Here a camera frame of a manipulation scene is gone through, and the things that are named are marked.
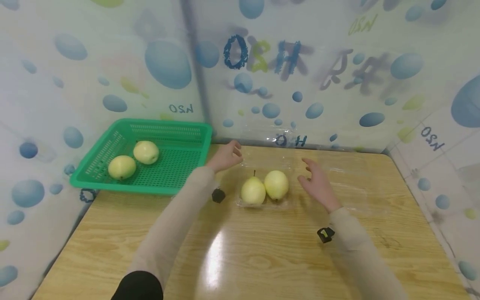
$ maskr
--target person's left hand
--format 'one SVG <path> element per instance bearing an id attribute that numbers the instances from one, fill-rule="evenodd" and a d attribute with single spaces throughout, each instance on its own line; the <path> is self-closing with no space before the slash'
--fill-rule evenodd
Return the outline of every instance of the person's left hand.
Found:
<path id="1" fill-rule="evenodd" d="M 206 166 L 217 173 L 237 165 L 243 161 L 240 149 L 241 145 L 239 142 L 230 141 L 230 143 L 220 146 Z"/>

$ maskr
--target hand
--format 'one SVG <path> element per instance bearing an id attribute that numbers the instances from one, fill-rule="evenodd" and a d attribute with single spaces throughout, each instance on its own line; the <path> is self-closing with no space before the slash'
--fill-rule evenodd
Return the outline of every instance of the hand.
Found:
<path id="1" fill-rule="evenodd" d="M 330 214 L 342 207 L 340 201 L 335 197 L 330 181 L 325 172 L 311 159 L 302 158 L 308 165 L 307 171 L 312 173 L 312 178 L 298 176 L 301 187 L 315 200 L 320 202 Z"/>
<path id="2" fill-rule="evenodd" d="M 230 143 L 220 146 L 206 166 L 217 173 L 237 165 L 243 161 L 240 149 L 241 145 L 239 142 L 230 141 Z"/>

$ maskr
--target person's right hand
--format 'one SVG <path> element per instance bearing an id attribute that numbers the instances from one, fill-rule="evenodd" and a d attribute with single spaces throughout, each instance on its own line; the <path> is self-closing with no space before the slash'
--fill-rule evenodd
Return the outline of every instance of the person's right hand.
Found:
<path id="1" fill-rule="evenodd" d="M 307 171 L 312 173 L 312 178 L 298 176 L 303 189 L 315 200 L 320 202 L 330 214 L 342 207 L 340 201 L 335 197 L 330 181 L 322 168 L 311 159 L 302 158 L 307 164 Z"/>

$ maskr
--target table surface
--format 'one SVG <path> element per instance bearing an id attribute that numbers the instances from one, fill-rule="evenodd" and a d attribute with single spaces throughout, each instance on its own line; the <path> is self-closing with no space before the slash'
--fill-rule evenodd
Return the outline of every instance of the table surface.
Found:
<path id="1" fill-rule="evenodd" d="M 216 148 L 212 145 L 210 155 Z M 318 160 L 410 299 L 469 299 L 389 157 L 247 146 L 242 152 L 246 159 L 259 159 L 257 172 L 288 162 L 293 177 L 308 174 L 301 157 Z M 239 207 L 236 191 L 250 172 L 237 166 L 217 174 L 227 196 L 220 204 L 208 201 L 200 212 L 177 256 L 165 299 L 359 299 L 334 243 L 322 244 L 316 235 L 328 224 L 320 205 L 292 180 L 291 203 Z M 169 200 L 101 192 L 33 300 L 110 299 Z"/>

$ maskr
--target beige sleeve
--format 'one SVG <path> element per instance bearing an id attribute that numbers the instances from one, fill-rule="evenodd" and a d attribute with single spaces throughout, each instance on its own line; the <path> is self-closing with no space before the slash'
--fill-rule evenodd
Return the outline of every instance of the beige sleeve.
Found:
<path id="1" fill-rule="evenodd" d="M 193 170 L 180 192 L 148 231 L 127 273 L 147 271 L 158 278 L 165 290 L 180 246 L 216 187 L 214 178 L 213 170 L 208 167 Z"/>
<path id="2" fill-rule="evenodd" d="M 366 300 L 408 299 L 402 285 L 382 259 L 367 231 L 344 207 L 330 214 L 334 240 L 362 297 Z"/>

